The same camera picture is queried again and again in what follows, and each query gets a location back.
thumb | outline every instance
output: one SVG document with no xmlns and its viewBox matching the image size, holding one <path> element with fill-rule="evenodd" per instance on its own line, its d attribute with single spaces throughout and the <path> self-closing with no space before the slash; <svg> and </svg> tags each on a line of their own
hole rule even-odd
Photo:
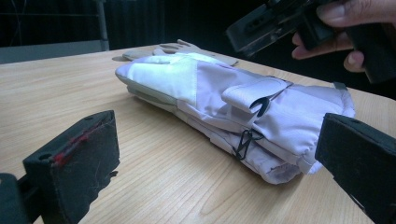
<svg viewBox="0 0 396 224">
<path fill-rule="evenodd" d="M 395 0 L 339 0 L 318 7 L 318 16 L 334 27 L 396 22 Z"/>
</svg>

wood grain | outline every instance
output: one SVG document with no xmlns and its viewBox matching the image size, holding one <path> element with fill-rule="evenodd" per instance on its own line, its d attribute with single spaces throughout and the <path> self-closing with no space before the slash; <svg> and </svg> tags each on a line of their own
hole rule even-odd
<svg viewBox="0 0 396 224">
<path fill-rule="evenodd" d="M 119 173 L 81 223 L 371 223 L 325 169 L 267 184 L 172 114 L 132 97 L 114 75 L 127 62 L 111 60 L 127 50 L 0 65 L 0 172 L 22 177 L 24 158 L 83 117 L 112 109 Z M 237 66 L 329 85 L 255 63 Z M 394 101 L 350 91 L 357 119 L 396 136 Z"/>
</svg>

white garment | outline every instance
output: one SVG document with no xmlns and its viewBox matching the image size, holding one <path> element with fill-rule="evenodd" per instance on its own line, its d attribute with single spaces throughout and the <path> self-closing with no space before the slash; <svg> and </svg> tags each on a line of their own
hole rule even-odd
<svg viewBox="0 0 396 224">
<path fill-rule="evenodd" d="M 315 150 L 326 113 L 354 116 L 345 90 L 295 85 L 196 53 L 138 59 L 116 75 L 129 92 L 171 111 L 215 145 L 239 158 L 246 152 L 242 163 L 272 184 L 320 168 Z M 259 137 L 238 152 L 248 130 Z"/>
</svg>

table surface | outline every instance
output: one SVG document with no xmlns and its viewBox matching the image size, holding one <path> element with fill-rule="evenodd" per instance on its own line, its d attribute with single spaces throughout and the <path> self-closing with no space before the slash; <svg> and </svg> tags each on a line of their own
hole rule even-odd
<svg viewBox="0 0 396 224">
<path fill-rule="evenodd" d="M 112 58 L 126 50 L 0 65 L 0 172 L 22 177 L 24 158 L 80 119 L 114 110 L 119 173 L 80 223 L 372 223 L 326 169 L 270 185 L 172 114 L 134 98 L 114 75 L 127 62 Z M 330 86 L 246 61 L 237 67 Z M 396 136 L 395 101 L 350 92 L 356 119 Z"/>
</svg>

dark background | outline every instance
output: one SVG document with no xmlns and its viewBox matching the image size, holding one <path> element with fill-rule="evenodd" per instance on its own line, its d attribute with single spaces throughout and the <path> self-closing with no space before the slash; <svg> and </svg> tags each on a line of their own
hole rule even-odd
<svg viewBox="0 0 396 224">
<path fill-rule="evenodd" d="M 371 85 L 364 74 L 346 71 L 346 51 L 302 61 L 292 59 L 291 35 L 253 58 L 235 53 L 225 30 L 260 4 L 262 0 L 106 0 L 109 46 L 126 49 L 183 39 L 202 49 L 329 82 L 344 82 L 354 89 L 396 99 L 395 81 Z M 0 47 L 100 39 L 96 14 L 92 0 L 2 0 Z"/>
</svg>

